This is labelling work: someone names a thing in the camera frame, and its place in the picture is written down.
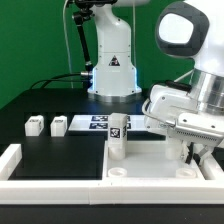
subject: printed label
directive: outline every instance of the printed label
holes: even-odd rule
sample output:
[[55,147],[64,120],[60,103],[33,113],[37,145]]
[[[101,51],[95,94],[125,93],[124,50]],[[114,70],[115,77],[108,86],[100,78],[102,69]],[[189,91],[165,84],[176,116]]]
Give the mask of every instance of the printed label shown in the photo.
[[120,138],[121,137],[120,128],[111,128],[110,129],[110,137],[111,138]]
[[107,123],[91,123],[89,129],[107,129]]

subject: cable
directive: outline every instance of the cable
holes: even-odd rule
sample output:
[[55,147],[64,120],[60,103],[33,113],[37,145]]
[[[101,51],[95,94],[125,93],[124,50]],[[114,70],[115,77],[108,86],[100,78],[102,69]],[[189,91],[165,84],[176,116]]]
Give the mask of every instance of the cable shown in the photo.
[[136,62],[136,10],[135,1],[133,1],[133,45],[134,45],[134,66],[137,66]]
[[191,75],[194,69],[190,70],[189,72],[185,73],[184,75],[180,76],[179,78],[177,78],[176,80],[174,80],[174,82],[179,82],[181,80],[183,80],[184,78],[186,78],[187,76]]
[[61,79],[43,79],[35,82],[33,85],[30,86],[30,89],[33,89],[33,87],[41,82],[88,82],[88,80],[61,80]]
[[[81,73],[76,72],[76,73],[73,73],[73,74],[57,75],[57,76],[52,77],[51,79],[61,79],[61,78],[74,77],[74,76],[81,76]],[[51,83],[51,81],[50,81],[51,79],[49,79],[49,81],[46,81],[40,88],[44,89],[48,84]]]
[[66,44],[66,50],[67,50],[67,56],[68,56],[69,73],[72,74],[71,52],[70,52],[70,48],[69,48],[68,31],[67,31],[66,18],[65,18],[65,14],[66,14],[65,10],[66,10],[66,6],[67,6],[68,2],[69,2],[69,0],[65,0],[65,4],[63,7],[63,26],[64,26],[65,44]]

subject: white cylinder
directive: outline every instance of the white cylinder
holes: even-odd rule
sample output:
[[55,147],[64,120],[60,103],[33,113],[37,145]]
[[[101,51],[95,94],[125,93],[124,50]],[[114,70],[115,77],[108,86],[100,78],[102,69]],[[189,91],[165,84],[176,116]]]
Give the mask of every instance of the white cylinder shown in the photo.
[[108,170],[108,177],[127,177],[127,170],[121,167],[114,167]]
[[180,168],[176,170],[176,178],[194,179],[197,177],[196,172],[189,168]]

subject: white panel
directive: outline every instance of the white panel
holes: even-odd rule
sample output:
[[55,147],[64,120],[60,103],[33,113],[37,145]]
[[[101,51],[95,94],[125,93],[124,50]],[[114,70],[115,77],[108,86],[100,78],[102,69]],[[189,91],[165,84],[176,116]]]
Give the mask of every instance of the white panel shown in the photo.
[[186,44],[191,38],[193,28],[189,20],[170,13],[160,23],[159,36],[169,43]]

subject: black cable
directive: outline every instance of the black cable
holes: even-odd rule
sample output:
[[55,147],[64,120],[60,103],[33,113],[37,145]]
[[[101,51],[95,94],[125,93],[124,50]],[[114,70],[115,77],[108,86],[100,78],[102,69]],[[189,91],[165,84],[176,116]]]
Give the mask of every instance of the black cable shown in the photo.
[[33,85],[30,86],[30,89],[33,89],[33,87],[41,82],[88,82],[88,80],[61,80],[61,79],[43,79],[35,82]]
[[[54,76],[50,79],[61,79],[61,78],[74,77],[74,76],[81,76],[81,73],[80,72],[75,72],[75,73],[72,73],[72,74],[57,75],[57,76]],[[46,81],[40,88],[43,89],[47,85],[49,85],[52,82],[50,79],[48,81]]]

